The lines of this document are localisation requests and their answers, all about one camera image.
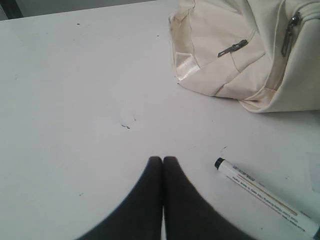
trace zipper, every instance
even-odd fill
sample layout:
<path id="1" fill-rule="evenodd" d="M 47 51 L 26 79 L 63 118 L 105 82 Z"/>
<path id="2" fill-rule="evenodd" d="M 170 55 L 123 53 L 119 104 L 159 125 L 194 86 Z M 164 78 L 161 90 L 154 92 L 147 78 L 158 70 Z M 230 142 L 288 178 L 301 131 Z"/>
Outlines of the zipper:
<path id="1" fill-rule="evenodd" d="M 223 56 L 227 53 L 232 53 L 232 52 L 238 51 L 239 49 L 242 49 L 247 44 L 248 44 L 248 41 L 246 39 L 243 39 L 240 42 L 238 42 L 237 44 L 233 44 L 231 47 L 228 47 L 227 49 L 219 52 L 218 58 L 220 58 L 221 56 Z"/>
<path id="2" fill-rule="evenodd" d="M 290 19 L 288 26 L 285 29 L 285 35 L 283 39 L 283 44 L 281 48 L 281 53 L 285 57 L 288 52 L 291 52 L 293 43 L 293 33 L 294 27 L 301 24 L 301 22 L 306 22 L 311 19 L 320 19 L 320 2 L 310 2 L 304 4 L 296 11 L 294 11 L 293 17 Z"/>

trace white tabletop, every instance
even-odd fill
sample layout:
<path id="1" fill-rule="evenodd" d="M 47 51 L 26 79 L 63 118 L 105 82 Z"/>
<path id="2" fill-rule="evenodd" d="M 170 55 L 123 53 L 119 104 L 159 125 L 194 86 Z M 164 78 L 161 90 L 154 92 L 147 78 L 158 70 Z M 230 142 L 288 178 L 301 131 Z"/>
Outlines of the white tabletop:
<path id="1" fill-rule="evenodd" d="M 308 166 L 320 112 L 253 114 L 180 87 L 167 23 L 175 8 L 158 0 L 0 22 L 1 239 L 79 237 L 153 155 L 178 157 L 200 194 L 251 236 L 309 239 L 213 163 L 228 159 L 320 222 Z"/>

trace cream bag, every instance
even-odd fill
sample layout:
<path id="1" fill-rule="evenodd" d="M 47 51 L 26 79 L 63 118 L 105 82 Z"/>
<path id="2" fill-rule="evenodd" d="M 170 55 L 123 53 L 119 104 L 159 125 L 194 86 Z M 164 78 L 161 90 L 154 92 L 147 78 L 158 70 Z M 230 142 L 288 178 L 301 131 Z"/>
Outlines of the cream bag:
<path id="1" fill-rule="evenodd" d="M 320 109 L 319 0 L 180 0 L 169 25 L 184 88 L 255 113 Z"/>

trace marker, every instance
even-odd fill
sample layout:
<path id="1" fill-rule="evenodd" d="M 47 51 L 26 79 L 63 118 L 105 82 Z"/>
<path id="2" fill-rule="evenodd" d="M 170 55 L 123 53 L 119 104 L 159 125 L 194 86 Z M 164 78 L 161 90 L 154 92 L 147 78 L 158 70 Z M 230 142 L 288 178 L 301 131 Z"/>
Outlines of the marker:
<path id="1" fill-rule="evenodd" d="M 214 166 L 228 179 L 234 181 L 248 193 L 255 196 L 296 228 L 305 232 L 313 239 L 320 240 L 320 224 L 314 222 L 311 217 L 275 196 L 261 183 L 257 182 L 253 177 L 232 165 L 227 160 L 220 157 Z"/>

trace black marker cap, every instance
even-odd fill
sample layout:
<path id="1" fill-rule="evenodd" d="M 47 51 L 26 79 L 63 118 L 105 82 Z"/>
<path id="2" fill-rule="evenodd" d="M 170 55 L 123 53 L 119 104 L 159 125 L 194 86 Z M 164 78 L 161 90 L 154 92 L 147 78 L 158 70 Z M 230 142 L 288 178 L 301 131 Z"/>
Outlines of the black marker cap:
<path id="1" fill-rule="evenodd" d="M 320 240 L 320 228 L 318 229 L 318 231 L 317 231 L 316 234 L 314 235 L 313 239 L 315 239 L 315 240 Z"/>
<path id="2" fill-rule="evenodd" d="M 219 169 L 220 164 L 224 161 L 224 159 L 222 157 L 219 157 L 217 161 L 215 161 L 214 166 L 216 167 L 216 169 Z"/>

